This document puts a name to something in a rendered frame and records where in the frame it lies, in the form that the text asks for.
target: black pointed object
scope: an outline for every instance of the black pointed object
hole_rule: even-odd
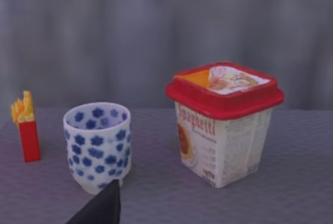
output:
[[[66,224],[119,224],[120,209],[119,181],[113,180]]]

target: gray tabletop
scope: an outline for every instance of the gray tabletop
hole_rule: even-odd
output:
[[[36,111],[39,162],[23,162],[14,124],[0,131],[0,223],[62,224],[92,198],[69,173],[65,111]],[[174,110],[132,113],[121,223],[333,223],[333,111],[275,111],[259,172],[223,189],[181,165]]]

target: red fry box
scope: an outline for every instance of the red fry box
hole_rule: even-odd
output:
[[[216,188],[258,170],[272,108],[284,100],[274,77],[215,63],[177,73],[166,94],[186,167]]]
[[[37,134],[36,121],[22,122],[18,124],[24,161],[29,163],[41,159],[40,146]]]

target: cup rim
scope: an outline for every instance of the cup rim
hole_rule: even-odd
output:
[[[107,105],[112,105],[112,106],[116,106],[116,107],[120,107],[122,109],[125,110],[125,112],[128,114],[128,117],[126,120],[124,120],[123,122],[121,122],[120,124],[117,124],[117,125],[114,125],[114,126],[111,126],[111,127],[107,127],[105,129],[77,129],[75,127],[73,127],[72,125],[69,125],[66,121],[66,118],[68,117],[68,115],[70,113],[72,113],[73,111],[77,110],[78,108],[83,108],[83,107],[86,107],[86,106],[91,106],[91,105],[100,105],[100,104],[107,104]],[[128,123],[129,121],[131,120],[131,112],[129,111],[128,108],[126,108],[125,106],[121,105],[121,104],[118,104],[118,103],[109,103],[109,102],[95,102],[95,103],[86,103],[86,104],[81,104],[79,106],[76,106],[70,110],[68,110],[63,118],[62,118],[62,123],[63,125],[69,129],[69,130],[76,130],[76,131],[80,131],[80,132],[104,132],[104,131],[109,131],[109,130],[112,130],[112,129],[115,129],[117,127],[120,127],[120,126],[123,126],[125,125],[126,123]]]

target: gray backdrop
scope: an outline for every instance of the gray backdrop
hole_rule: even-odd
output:
[[[333,109],[333,0],[0,0],[1,121],[36,106],[169,107],[180,69],[231,60],[275,76],[283,107]]]

